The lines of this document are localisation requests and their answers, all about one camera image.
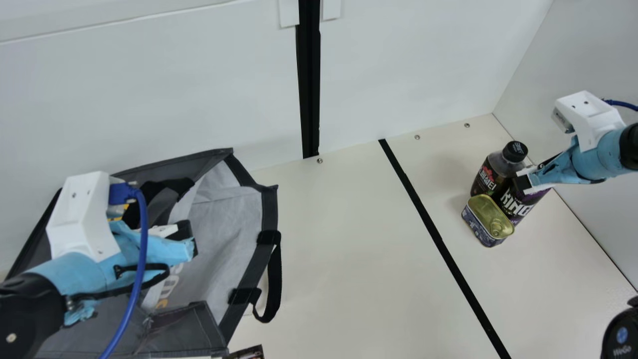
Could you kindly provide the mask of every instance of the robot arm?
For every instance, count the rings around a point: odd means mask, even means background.
[[[638,171],[638,124],[626,126],[618,111],[587,91],[559,98],[552,117],[571,146],[514,180],[524,193],[558,183],[600,183]]]
[[[144,234],[123,221],[108,222],[107,217],[121,216],[136,191],[104,172],[66,180],[47,225],[51,260],[0,284],[3,357],[31,358],[62,327],[92,318],[105,298],[131,293],[143,235],[142,289],[163,280],[171,266],[192,260],[195,241],[188,221]]]

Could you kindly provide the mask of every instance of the black floor seam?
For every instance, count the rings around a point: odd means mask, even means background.
[[[492,326],[492,324],[489,322],[489,319],[487,318],[487,315],[483,311],[483,308],[480,306],[479,301],[477,300],[476,296],[472,292],[470,285],[467,283],[467,281],[465,281],[465,278],[463,277],[461,270],[456,265],[456,262],[454,262],[454,258],[452,258],[450,251],[445,246],[443,242],[443,238],[441,238],[441,234],[438,232],[436,226],[434,225],[434,222],[432,221],[432,218],[427,213],[426,207],[423,205],[423,202],[421,202],[421,199],[419,198],[417,191],[412,186],[412,183],[410,183],[410,179],[405,174],[405,172],[403,172],[403,169],[401,168],[401,165],[399,164],[399,161],[397,160],[397,158],[394,156],[394,153],[392,152],[392,149],[388,145],[388,142],[385,139],[382,139],[382,140],[379,140],[379,143],[381,144],[381,147],[383,148],[383,152],[385,152],[385,155],[388,157],[388,160],[390,161],[392,168],[394,168],[394,172],[396,172],[397,176],[401,180],[401,183],[403,184],[403,187],[405,188],[406,192],[408,192],[408,195],[410,196],[410,199],[412,200],[414,207],[416,208],[417,212],[421,216],[421,220],[423,221],[423,224],[426,226],[427,231],[430,233],[430,236],[432,237],[432,241],[434,242],[434,244],[436,245],[436,248],[439,250],[439,253],[443,257],[445,264],[447,264],[447,268],[450,270],[450,272],[452,273],[452,276],[456,280],[456,284],[461,289],[461,292],[463,292],[463,294],[465,295],[465,299],[470,304],[470,307],[474,311],[474,314],[476,315],[479,323],[483,327],[483,330],[485,330],[487,337],[492,342],[494,349],[496,350],[498,355],[501,357],[501,359],[511,359],[511,356],[509,355],[509,353],[507,353],[507,349],[505,349],[503,342],[498,337],[498,334],[494,330],[494,327]]]

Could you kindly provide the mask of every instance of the black bag strap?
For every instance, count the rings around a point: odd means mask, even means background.
[[[171,189],[177,193],[177,200],[179,201],[191,187],[195,185],[192,179],[176,178],[165,179],[164,181],[146,181],[140,190],[144,194],[147,204],[151,204],[151,201],[157,196],[164,188]],[[122,216],[122,220],[129,228],[138,228],[140,226],[140,205],[137,202],[131,203],[128,206],[126,212]]]
[[[233,289],[228,298],[230,305],[253,305],[253,315],[262,323],[269,323],[275,318],[275,314],[281,305],[281,233],[279,231],[262,231],[257,237],[257,245],[275,246],[268,262],[268,298],[266,309],[260,316],[256,305],[262,290],[254,288]]]
[[[268,298],[263,315],[257,313],[253,304],[253,315],[262,323],[269,323],[275,317],[281,305],[281,233],[279,231],[262,231],[257,237],[257,245],[275,245],[268,262]]]

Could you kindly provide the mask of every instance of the black bottle cap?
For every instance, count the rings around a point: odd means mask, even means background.
[[[527,146],[519,141],[510,141],[503,148],[503,157],[509,162],[521,162],[527,157]]]
[[[620,135],[620,163],[638,170],[638,123],[626,127]]]

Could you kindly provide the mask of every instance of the dark plastic bottle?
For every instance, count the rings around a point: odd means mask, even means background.
[[[516,172],[525,168],[523,160],[526,156],[527,146],[519,141],[511,141],[502,151],[490,153],[478,170],[470,195],[486,194],[499,198],[516,177]]]

